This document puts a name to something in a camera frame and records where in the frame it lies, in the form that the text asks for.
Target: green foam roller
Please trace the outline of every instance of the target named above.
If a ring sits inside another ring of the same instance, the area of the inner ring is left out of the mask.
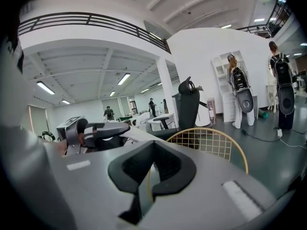
[[[268,113],[262,111],[261,109],[258,110],[258,116],[262,117],[262,118],[267,118],[268,117]]]

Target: brown hair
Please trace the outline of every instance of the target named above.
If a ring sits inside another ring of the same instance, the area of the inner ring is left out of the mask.
[[[236,67],[236,59],[235,58],[231,58],[229,60],[229,73],[231,73],[231,70],[233,68],[235,68],[235,67]]]
[[[269,42],[269,47],[270,47],[270,50],[275,53],[277,50],[278,50],[278,47],[277,45],[273,42],[273,41],[270,41]]]

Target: black metal railing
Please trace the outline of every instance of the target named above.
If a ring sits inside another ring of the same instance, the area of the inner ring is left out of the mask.
[[[91,25],[117,30],[143,39],[171,53],[166,40],[157,38],[150,32],[110,16],[86,12],[61,12],[37,16],[23,21],[18,29],[19,35],[51,26],[60,25]]]
[[[237,30],[271,38],[279,32],[289,19],[291,13],[292,11],[286,0],[276,0],[274,9],[266,24],[247,26]]]

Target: power strip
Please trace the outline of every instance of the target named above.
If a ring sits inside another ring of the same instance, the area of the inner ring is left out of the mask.
[[[278,129],[278,130],[277,130],[277,136],[278,136],[279,138],[283,137],[283,132],[282,132],[281,129]]]

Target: green floor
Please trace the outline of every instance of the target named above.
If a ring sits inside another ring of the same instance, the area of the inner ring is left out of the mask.
[[[255,120],[254,126],[248,126],[246,116],[243,117],[241,129],[249,134],[265,140],[277,139],[277,131],[273,129],[278,124],[278,111],[269,112],[266,119]],[[235,129],[231,123],[223,123],[223,117],[217,118],[214,129],[221,130],[231,136],[241,146],[248,161],[249,174],[262,182],[276,197],[281,196],[289,184],[299,176],[307,163],[307,150],[290,148],[278,142],[262,142],[249,136],[244,136],[241,130]],[[307,130],[307,98],[296,96],[293,129],[305,132]],[[307,135],[295,132],[283,134],[282,140],[289,145],[304,146]],[[233,150],[233,164],[244,169],[242,158],[238,151]]]

